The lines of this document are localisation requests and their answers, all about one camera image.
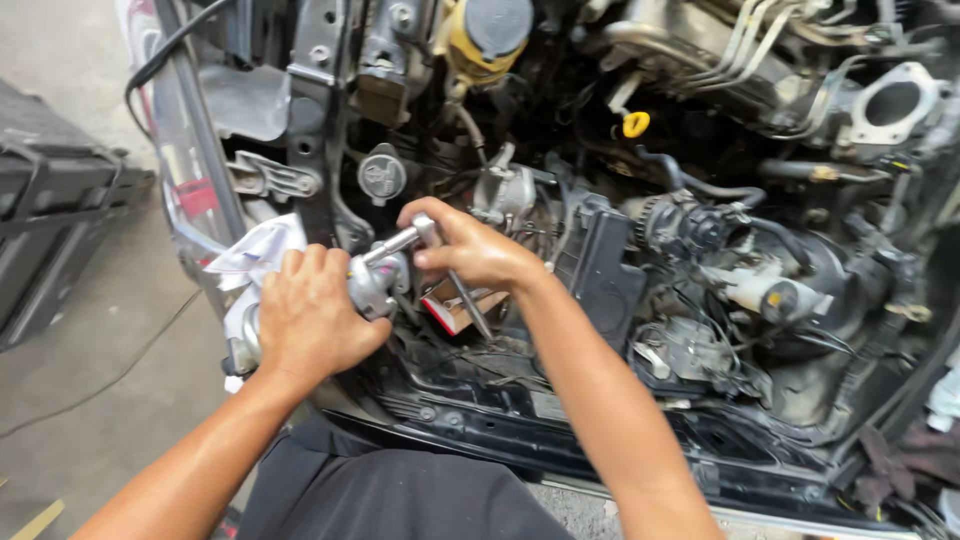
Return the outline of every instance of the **black shorts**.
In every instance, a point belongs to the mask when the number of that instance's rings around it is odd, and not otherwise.
[[[238,540],[570,539],[503,465],[381,450],[319,415],[260,461]]]

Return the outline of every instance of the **engine bay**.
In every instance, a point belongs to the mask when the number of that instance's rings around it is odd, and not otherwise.
[[[276,133],[211,105],[247,214],[295,211],[308,239],[358,255],[411,200],[470,213],[543,259],[692,454],[823,472],[941,344],[955,6],[280,5],[253,15],[293,34],[210,33],[199,52],[206,87],[227,66],[289,95]],[[373,416],[568,432],[509,294],[470,291],[485,337],[449,283],[377,264],[369,287],[392,301],[371,309],[395,336],[341,380]]]

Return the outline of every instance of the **yellow cap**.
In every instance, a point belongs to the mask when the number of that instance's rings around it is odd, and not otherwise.
[[[650,126],[650,115],[646,112],[631,112],[623,117],[623,134],[628,138],[643,135]]]

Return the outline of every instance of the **car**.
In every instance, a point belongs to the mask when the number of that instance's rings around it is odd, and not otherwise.
[[[960,437],[924,406],[960,339],[956,6],[116,6],[174,244],[220,315],[237,293],[204,267],[281,215],[378,271],[351,298],[394,333],[312,414],[604,494],[509,294],[430,282],[402,252],[364,259],[433,196],[561,279],[717,516],[946,537],[933,508]],[[224,362],[241,378],[243,315]]]

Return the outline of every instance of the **concrete floor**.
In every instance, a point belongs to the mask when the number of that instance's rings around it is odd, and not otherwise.
[[[155,167],[123,105],[127,54],[113,0],[6,0],[0,77],[41,96],[107,145]],[[0,355],[0,506],[63,499],[45,537],[66,538],[132,476],[225,398],[219,322],[181,272],[156,198],[114,231],[86,269],[64,316],[44,336]],[[161,333],[184,306],[183,314]],[[536,486],[537,498],[579,539],[620,538],[616,506]],[[728,528],[731,537],[784,537]]]

